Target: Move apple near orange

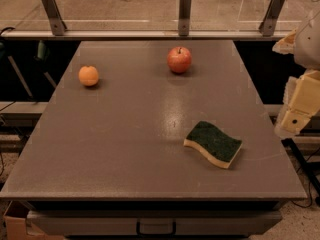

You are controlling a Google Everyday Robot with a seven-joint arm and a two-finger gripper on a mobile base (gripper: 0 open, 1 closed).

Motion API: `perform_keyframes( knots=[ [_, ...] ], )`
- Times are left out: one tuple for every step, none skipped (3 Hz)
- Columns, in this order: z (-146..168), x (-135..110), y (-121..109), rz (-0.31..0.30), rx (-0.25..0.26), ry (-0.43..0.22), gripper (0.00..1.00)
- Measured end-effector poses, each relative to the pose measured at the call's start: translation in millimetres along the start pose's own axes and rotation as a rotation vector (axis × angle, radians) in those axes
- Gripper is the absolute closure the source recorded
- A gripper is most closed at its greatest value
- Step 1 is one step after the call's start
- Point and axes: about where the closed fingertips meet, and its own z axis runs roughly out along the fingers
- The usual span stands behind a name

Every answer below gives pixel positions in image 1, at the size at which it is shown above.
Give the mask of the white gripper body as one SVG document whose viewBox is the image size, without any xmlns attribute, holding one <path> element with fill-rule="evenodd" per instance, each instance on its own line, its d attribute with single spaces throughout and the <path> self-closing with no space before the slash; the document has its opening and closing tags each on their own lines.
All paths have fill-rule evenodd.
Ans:
<svg viewBox="0 0 320 240">
<path fill-rule="evenodd" d="M 308 69 L 320 70 L 320 10 L 313 9 L 301 22 L 294 42 L 294 60 Z"/>
</svg>

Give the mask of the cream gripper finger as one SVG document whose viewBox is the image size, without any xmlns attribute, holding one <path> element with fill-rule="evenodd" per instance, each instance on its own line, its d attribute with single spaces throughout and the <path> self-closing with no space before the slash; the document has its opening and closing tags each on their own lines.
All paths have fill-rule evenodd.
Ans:
<svg viewBox="0 0 320 240">
<path fill-rule="evenodd" d="M 285 37 L 277 41 L 272 47 L 272 51 L 283 55 L 293 54 L 296 32 L 297 30 L 293 29 Z"/>
<path fill-rule="evenodd" d="M 298 135 L 320 111 L 320 72 L 306 70 L 299 78 L 290 76 L 277 116 L 275 133 L 280 138 Z"/>
</svg>

